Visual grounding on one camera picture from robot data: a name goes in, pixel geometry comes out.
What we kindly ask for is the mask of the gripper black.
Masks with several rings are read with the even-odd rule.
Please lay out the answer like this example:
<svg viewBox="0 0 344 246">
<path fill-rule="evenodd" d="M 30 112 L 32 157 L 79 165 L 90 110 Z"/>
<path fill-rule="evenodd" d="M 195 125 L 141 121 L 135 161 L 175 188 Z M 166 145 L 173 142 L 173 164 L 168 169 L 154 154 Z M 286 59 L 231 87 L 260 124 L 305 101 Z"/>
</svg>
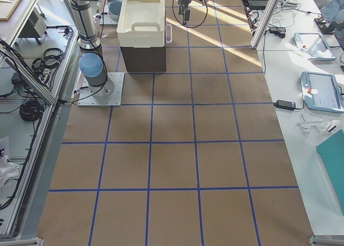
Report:
<svg viewBox="0 0 344 246">
<path fill-rule="evenodd" d="M 182 11 L 182 5 L 184 7 L 188 7 L 188 5 L 191 3 L 191 0 L 178 0 L 178 14 L 182 15 L 183 14 L 183 21 L 188 22 L 190 19 L 190 10 L 185 9 L 184 12 Z"/>
</svg>

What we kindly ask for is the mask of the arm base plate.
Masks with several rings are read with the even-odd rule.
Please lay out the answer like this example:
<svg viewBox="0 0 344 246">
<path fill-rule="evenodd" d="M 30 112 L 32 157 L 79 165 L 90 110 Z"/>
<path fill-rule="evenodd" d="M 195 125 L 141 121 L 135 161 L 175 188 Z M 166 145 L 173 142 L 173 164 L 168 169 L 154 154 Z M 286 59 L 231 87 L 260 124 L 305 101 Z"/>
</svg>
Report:
<svg viewBox="0 0 344 246">
<path fill-rule="evenodd" d="M 121 97 L 123 93 L 124 85 L 124 73 L 108 73 L 108 81 L 100 92 L 97 92 L 96 88 L 88 88 L 88 82 L 86 78 L 83 78 L 83 86 L 87 86 L 86 89 L 81 90 L 80 98 L 77 102 L 78 106 L 84 107 L 96 107 L 96 106 L 115 106 L 121 105 Z"/>
</svg>

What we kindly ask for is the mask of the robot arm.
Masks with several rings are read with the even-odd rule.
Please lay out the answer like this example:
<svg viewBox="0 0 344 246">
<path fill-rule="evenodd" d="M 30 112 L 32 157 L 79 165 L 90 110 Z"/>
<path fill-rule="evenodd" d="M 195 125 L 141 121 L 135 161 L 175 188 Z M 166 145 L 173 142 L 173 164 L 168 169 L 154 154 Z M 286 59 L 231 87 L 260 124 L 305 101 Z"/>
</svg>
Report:
<svg viewBox="0 0 344 246">
<path fill-rule="evenodd" d="M 110 16 L 134 22 L 158 23 L 165 18 L 165 0 L 115 0 L 109 3 Z"/>
<path fill-rule="evenodd" d="M 95 1 L 69 0 L 82 53 L 79 68 L 88 82 L 90 93 L 99 97 L 111 95 L 114 82 L 103 60 L 101 39 L 90 8 L 90 3 Z M 188 17 L 191 0 L 177 1 L 181 4 L 181 14 Z M 129 72 L 166 71 L 165 28 L 164 0 L 122 0 L 117 32 Z"/>
</svg>

